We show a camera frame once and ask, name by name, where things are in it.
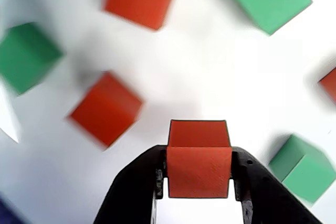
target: white surface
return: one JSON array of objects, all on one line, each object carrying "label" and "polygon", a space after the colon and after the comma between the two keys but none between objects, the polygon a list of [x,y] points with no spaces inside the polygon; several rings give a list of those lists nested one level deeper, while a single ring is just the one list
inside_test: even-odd
[{"label": "white surface", "polygon": [[[292,132],[335,161],[336,106],[316,85],[336,65],[334,0],[313,0],[271,37],[232,0],[174,0],[156,33],[100,12],[99,0],[15,1],[1,0],[7,23],[15,22],[10,12],[41,20],[67,52],[15,100],[22,142],[0,139],[0,192],[32,223],[92,223],[115,175],[167,143],[170,119],[226,119],[232,144],[264,163],[272,142]],[[141,120],[106,151],[65,119],[82,96],[79,69],[112,69],[147,101]],[[157,222],[242,223],[232,189],[228,200],[165,197]],[[334,221],[335,196],[334,183],[311,208],[323,223]]]},{"label": "white surface", "polygon": [[15,142],[19,142],[19,122],[13,110],[4,81],[0,78],[0,130]]}]

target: white table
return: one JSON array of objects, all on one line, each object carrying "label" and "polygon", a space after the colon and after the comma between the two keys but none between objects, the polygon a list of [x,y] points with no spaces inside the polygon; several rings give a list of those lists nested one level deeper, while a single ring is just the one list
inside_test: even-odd
[{"label": "white table", "polygon": [[[102,13],[99,0],[18,1],[0,0],[6,25],[41,20],[67,52],[15,99],[20,143],[0,138],[0,192],[32,223],[92,223],[115,175],[167,143],[170,119],[226,119],[231,143],[264,164],[293,132],[335,161],[336,106],[317,87],[336,66],[334,0],[313,0],[271,37],[232,0],[174,0],[155,33]],[[81,69],[111,69],[146,100],[140,121],[106,151],[66,120],[82,97]],[[333,184],[310,208],[323,223],[334,221],[335,196]],[[233,186],[228,200],[166,193],[157,215],[158,224],[243,223]]]}]

